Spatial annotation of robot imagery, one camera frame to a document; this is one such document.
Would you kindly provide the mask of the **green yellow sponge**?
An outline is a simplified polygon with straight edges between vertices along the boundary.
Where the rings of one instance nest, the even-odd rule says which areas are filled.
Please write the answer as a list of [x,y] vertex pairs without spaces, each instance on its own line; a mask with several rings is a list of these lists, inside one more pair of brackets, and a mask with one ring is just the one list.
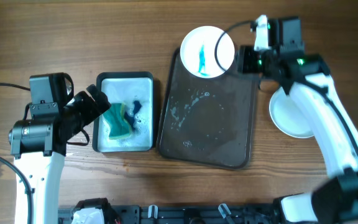
[[125,104],[113,103],[103,113],[103,118],[109,126],[109,139],[124,139],[132,134],[132,128],[125,119]]

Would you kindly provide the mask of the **white plate blue stain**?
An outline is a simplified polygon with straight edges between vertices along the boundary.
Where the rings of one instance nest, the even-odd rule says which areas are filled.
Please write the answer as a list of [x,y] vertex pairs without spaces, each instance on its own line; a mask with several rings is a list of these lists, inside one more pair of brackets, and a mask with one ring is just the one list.
[[221,76],[232,65],[234,54],[235,46],[230,36],[214,26],[193,29],[180,46],[183,66],[199,78]]

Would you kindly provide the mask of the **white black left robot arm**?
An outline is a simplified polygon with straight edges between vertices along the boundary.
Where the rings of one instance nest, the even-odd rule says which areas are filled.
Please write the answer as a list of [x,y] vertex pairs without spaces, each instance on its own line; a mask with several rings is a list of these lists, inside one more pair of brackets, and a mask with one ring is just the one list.
[[19,170],[14,221],[56,223],[67,144],[111,105],[95,85],[75,93],[66,73],[33,75],[29,85],[31,118],[17,121],[9,132]]

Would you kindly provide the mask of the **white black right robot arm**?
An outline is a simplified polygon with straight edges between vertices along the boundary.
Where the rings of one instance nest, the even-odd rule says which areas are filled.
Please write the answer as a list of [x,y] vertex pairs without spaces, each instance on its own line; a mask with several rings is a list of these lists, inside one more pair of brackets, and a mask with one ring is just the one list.
[[336,93],[331,71],[319,54],[284,54],[243,45],[241,76],[274,80],[300,109],[321,149],[329,180],[309,193],[276,199],[280,223],[341,223],[358,219],[358,131]]

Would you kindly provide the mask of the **black tray with soapy water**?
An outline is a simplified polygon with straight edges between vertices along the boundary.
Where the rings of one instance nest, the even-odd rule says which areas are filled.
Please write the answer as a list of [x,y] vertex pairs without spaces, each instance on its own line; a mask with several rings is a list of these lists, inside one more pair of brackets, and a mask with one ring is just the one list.
[[132,113],[133,101],[142,107],[135,116],[135,130],[128,138],[109,139],[109,126],[103,115],[93,122],[92,147],[96,152],[148,151],[154,145],[154,79],[150,72],[103,72],[96,79],[96,87],[105,93],[110,104],[125,104],[125,112]]

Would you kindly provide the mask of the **brown plastic serving tray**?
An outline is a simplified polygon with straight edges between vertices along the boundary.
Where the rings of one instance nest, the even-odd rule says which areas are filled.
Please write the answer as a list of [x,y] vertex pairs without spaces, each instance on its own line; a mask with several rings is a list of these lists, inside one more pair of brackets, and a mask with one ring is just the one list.
[[238,170],[251,159],[257,82],[204,79],[172,56],[156,149],[166,158]]

